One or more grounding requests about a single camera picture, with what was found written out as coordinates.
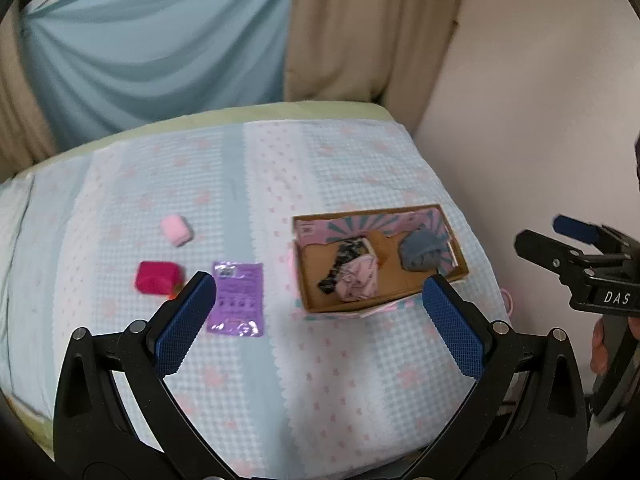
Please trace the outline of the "person's right hand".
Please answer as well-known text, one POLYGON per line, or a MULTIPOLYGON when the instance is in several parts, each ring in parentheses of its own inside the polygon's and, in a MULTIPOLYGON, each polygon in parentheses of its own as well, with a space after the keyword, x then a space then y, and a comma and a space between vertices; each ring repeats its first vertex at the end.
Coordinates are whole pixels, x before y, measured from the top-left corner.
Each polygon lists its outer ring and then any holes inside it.
MULTIPOLYGON (((634 338, 640 339, 640 322, 638 318, 628 318, 628 326, 634 338)), ((590 368, 594 374, 602 376, 608 369, 608 348, 605 345, 605 329, 603 318, 599 318, 593 327, 591 339, 590 368)))

